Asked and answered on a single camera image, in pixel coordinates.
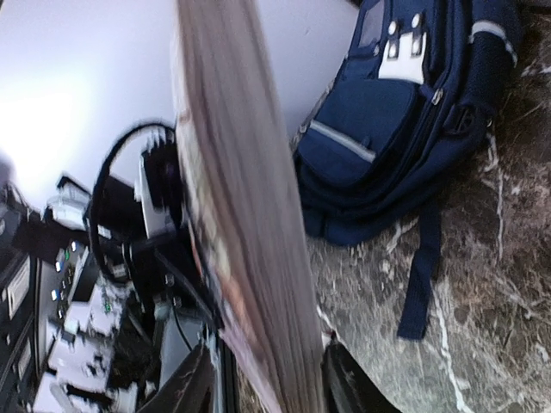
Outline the navy blue student backpack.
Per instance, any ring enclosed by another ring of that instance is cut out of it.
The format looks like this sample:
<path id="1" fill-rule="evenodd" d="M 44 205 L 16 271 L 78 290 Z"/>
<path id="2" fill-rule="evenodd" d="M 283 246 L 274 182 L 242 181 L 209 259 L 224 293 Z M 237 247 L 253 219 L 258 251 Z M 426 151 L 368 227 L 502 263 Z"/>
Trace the navy blue student backpack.
<path id="1" fill-rule="evenodd" d="M 424 337 L 441 250 L 436 193 L 486 136 L 522 40 L 516 1 L 364 1 L 294 154 L 306 234 L 352 246 L 411 212 L 398 336 Z"/>

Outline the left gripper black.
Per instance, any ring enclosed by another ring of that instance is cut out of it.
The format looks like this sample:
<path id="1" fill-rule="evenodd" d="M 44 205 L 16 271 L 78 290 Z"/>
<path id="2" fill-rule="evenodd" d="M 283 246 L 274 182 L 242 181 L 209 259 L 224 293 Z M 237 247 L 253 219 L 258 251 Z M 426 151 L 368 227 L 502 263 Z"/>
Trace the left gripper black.
<path id="1" fill-rule="evenodd" d="M 214 300 L 209 273 L 195 251 L 195 235 L 170 222 L 145 234 L 143 202 L 134 188 L 114 176 L 107 176 L 102 194 L 95 197 L 68 175 L 59 178 L 58 190 L 74 189 L 84 197 L 84 223 L 95 229 L 98 241 L 92 255 L 103 255 L 110 280 L 121 280 L 115 267 L 126 268 L 141 299 L 149 302 L 164 290 L 182 300 L 190 316 L 211 327 L 223 325 Z"/>

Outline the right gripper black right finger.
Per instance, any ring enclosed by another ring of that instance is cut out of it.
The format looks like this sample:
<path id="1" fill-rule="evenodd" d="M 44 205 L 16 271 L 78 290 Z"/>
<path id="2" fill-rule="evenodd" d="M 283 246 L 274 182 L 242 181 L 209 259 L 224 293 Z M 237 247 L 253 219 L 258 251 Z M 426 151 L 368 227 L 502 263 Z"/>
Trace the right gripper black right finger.
<path id="1" fill-rule="evenodd" d="M 336 336 L 325 345 L 322 374 L 329 412 L 399 413 Z"/>

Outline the pink illustrated paperback book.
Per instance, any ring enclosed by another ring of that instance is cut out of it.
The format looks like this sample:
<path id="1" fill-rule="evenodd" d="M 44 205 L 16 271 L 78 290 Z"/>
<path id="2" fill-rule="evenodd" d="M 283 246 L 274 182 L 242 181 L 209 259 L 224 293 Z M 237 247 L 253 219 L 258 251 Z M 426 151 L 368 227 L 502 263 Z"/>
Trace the pink illustrated paperback book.
<path id="1" fill-rule="evenodd" d="M 323 412 L 324 347 L 257 3 L 175 4 L 176 139 L 220 337 L 269 412 Z"/>

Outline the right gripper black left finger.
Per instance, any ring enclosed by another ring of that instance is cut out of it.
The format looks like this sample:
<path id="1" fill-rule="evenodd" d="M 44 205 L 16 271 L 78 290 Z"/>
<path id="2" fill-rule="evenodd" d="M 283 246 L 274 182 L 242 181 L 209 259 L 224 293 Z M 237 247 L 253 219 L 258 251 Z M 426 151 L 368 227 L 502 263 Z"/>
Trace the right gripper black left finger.
<path id="1" fill-rule="evenodd" d="M 196 345 L 160 391 L 138 413 L 214 411 L 214 367 L 205 344 Z"/>

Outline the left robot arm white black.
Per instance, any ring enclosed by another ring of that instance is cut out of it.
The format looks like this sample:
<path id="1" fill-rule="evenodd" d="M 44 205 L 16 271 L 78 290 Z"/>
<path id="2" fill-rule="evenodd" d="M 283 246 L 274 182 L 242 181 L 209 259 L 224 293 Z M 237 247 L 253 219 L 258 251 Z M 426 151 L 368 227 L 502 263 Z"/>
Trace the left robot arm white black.
<path id="1" fill-rule="evenodd" d="M 1 187 L 4 412 L 236 412 L 232 355 L 176 196 Z"/>

